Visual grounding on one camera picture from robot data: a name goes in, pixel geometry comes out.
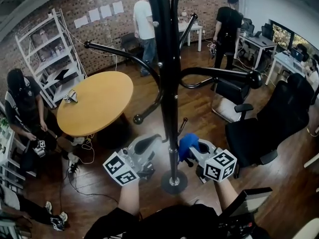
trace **wooden floor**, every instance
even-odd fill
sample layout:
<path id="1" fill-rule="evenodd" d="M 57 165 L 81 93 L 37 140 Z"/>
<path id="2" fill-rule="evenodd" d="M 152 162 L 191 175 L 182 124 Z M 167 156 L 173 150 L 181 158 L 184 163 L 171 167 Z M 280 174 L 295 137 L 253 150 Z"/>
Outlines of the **wooden floor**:
<path id="1" fill-rule="evenodd" d="M 197 52 L 197 44 L 192 44 L 182 51 L 182 66 L 186 68 L 212 65 L 211 60 L 208 62 L 208 57 L 206 43 L 203 43 L 200 53 Z M 133 100 L 125 111 L 126 116 L 132 121 L 135 114 L 140 113 L 153 102 L 158 90 L 152 78 L 141 78 L 138 67 L 132 63 L 129 66 L 120 65 L 118 70 L 128 74 L 134 83 Z M 265 105 L 273 88 L 269 85 L 251 91 L 248 101 L 255 107 L 250 114 L 251 116 Z M 183 117 L 188 117 L 188 123 L 182 136 L 193 132 L 218 147 L 227 148 L 225 122 L 214 115 L 210 109 L 212 95 L 209 87 L 200 90 L 187 90 L 180 87 L 178 95 L 179 123 L 181 124 Z M 319 124 L 317 106 L 311 107 L 310 117 L 309 129 L 314 131 Z M 132 123 L 132 127 L 134 135 L 131 140 L 144 133 L 163 135 L 160 109 L 146 118 L 142 125 Z M 102 167 L 103 162 L 112 151 L 99 147 L 95 141 L 93 145 L 95 161 L 93 164 L 80 166 L 76 186 L 79 191 L 85 194 L 108 194 L 118 199 L 121 188 L 110 179 Z M 170 205 L 190 203 L 195 199 L 201 199 L 206 205 L 213 206 L 220 212 L 213 183 L 202 185 L 194 172 L 196 166 L 189 168 L 184 163 L 179 166 L 179 169 L 184 171 L 188 177 L 188 187 L 182 194 L 171 196 L 160 188 L 160 179 L 164 172 L 169 170 L 167 148 L 168 145 L 164 144 L 159 154 L 154 158 L 156 172 L 151 181 L 140 186 L 143 217 Z M 318 150 L 316 138 L 311 137 L 307 130 L 303 129 L 279 146 L 279 156 L 273 162 L 265 166 L 246 168 L 242 171 L 239 179 L 231 180 L 237 192 L 258 187 L 271 187 L 273 189 L 269 201 L 256 216 L 258 225 L 265 228 L 272 238 L 290 239 L 308 221 L 319 216 L 319 195 L 315 194 L 316 188 L 319 187 L 319 176 L 310 173 L 303 167 L 303 164 L 316 155 Z M 92 160 L 92 151 L 78 149 L 76 153 L 84 162 Z M 47 200 L 51 201 L 54 214 L 58 214 L 60 211 L 59 189 L 65 169 L 65 161 L 63 161 L 62 166 L 58 155 L 46 157 L 40 178 L 28 178 L 25 196 L 39 205 L 44 205 Z M 99 217 L 108 214 L 116 207 L 114 201 L 104 196 L 78 194 L 71 187 L 68 178 L 62 183 L 61 197 L 62 209 L 68 214 L 70 227 L 65 232 L 57 232 L 51 226 L 32 222 L 33 238 L 80 239 Z"/>

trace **laptop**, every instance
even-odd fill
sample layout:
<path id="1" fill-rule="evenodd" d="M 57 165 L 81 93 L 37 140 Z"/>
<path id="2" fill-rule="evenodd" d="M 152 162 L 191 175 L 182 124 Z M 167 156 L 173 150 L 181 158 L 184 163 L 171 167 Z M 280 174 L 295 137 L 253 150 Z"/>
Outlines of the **laptop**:
<path id="1" fill-rule="evenodd" d="M 261 34 L 261 31 L 258 31 L 255 35 L 254 35 L 254 37 L 256 37 L 256 38 L 259 38 L 259 35 Z"/>
<path id="2" fill-rule="evenodd" d="M 296 59 L 298 62 L 302 62 L 304 56 L 296 49 L 291 49 L 291 56 Z"/>

